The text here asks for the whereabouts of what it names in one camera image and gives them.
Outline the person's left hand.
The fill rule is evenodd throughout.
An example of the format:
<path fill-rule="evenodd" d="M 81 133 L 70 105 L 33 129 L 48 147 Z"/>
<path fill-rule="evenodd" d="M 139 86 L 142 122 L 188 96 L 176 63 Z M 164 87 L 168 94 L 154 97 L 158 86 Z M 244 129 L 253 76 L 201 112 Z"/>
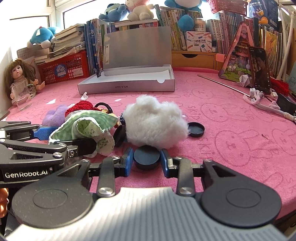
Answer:
<path fill-rule="evenodd" d="M 9 191 L 7 188 L 0 189 L 0 218 L 7 214 Z"/>

